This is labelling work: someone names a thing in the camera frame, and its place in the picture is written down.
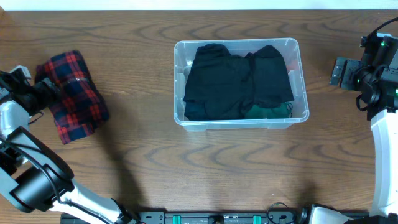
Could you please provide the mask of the dark green shirt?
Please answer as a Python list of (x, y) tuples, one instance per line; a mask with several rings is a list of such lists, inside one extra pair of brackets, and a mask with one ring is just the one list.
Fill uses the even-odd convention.
[(289, 102), (282, 103), (276, 108), (261, 108), (253, 105), (244, 115), (245, 119), (285, 119), (292, 117), (293, 105)]

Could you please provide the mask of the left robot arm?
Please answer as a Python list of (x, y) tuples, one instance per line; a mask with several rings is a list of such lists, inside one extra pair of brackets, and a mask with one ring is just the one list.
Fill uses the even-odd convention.
[(30, 133), (32, 117), (59, 98), (48, 78), (35, 85), (30, 78), (21, 65), (1, 72), (1, 195), (22, 212), (61, 212), (62, 223), (139, 223), (139, 215), (79, 184), (68, 164)]

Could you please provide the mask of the red navy plaid shirt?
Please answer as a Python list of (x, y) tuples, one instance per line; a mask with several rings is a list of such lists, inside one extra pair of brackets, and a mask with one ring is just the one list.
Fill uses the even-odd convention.
[(36, 66), (35, 82), (49, 78), (60, 99), (49, 106), (63, 144), (95, 133), (110, 119), (106, 102), (97, 90), (86, 62), (78, 50), (53, 56)]

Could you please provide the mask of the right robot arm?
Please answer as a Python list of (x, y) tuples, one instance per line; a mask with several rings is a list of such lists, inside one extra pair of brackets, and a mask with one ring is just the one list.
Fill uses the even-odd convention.
[(369, 213), (304, 208), (299, 223), (397, 223), (397, 37), (376, 31), (362, 37), (361, 60), (338, 57), (330, 84), (359, 92), (375, 146), (375, 188)]

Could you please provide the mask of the pink printed t-shirt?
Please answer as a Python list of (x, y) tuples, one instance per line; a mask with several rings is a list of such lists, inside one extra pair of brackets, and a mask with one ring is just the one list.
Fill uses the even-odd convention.
[(290, 62), (286, 63), (287, 71), (290, 72), (292, 70), (299, 69), (299, 61), (297, 58), (291, 60)]

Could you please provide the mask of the black drawstring garment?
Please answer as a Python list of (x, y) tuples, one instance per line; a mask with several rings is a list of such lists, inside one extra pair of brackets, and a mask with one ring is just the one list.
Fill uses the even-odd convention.
[(276, 108), (294, 96), (275, 47), (240, 56), (222, 44), (208, 44), (197, 48), (183, 100), (188, 120), (212, 121), (245, 119), (253, 105)]

